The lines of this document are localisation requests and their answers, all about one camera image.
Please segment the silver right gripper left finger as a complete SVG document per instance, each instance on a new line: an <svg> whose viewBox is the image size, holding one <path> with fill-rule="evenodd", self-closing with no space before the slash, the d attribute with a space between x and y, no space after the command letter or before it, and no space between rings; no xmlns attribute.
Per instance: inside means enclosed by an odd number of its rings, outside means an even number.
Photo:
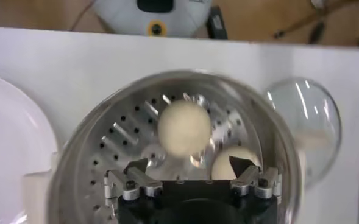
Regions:
<svg viewBox="0 0 359 224"><path fill-rule="evenodd" d="M104 197L107 200L118 198L116 187L122 189L120 196L125 201L134 201L140 197L140 191L147 197L158 197L163 193L163 183L145 174L148 159L139 159L128 163L123 171L112 169L104 174Z"/></svg>

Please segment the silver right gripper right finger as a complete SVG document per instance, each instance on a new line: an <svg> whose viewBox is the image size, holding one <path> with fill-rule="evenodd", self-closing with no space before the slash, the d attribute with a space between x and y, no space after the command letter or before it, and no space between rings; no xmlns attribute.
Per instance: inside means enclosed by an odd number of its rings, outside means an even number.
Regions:
<svg viewBox="0 0 359 224"><path fill-rule="evenodd" d="M282 175L275 167L269 167L261 172L249 159L229 156L230 165L236 179L230 181L230 188L240 197L247 195L250 190L260 199L270 199L273 196L279 200L282 196Z"/></svg>

